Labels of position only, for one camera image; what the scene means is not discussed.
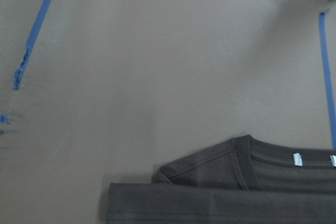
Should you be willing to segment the brown t-shirt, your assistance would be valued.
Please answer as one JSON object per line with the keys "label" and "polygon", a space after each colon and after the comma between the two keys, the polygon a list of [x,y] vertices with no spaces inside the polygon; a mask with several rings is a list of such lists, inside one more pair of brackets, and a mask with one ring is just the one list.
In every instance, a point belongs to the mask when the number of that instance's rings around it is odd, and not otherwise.
{"label": "brown t-shirt", "polygon": [[107,223],[335,223],[335,151],[231,138],[111,183]]}

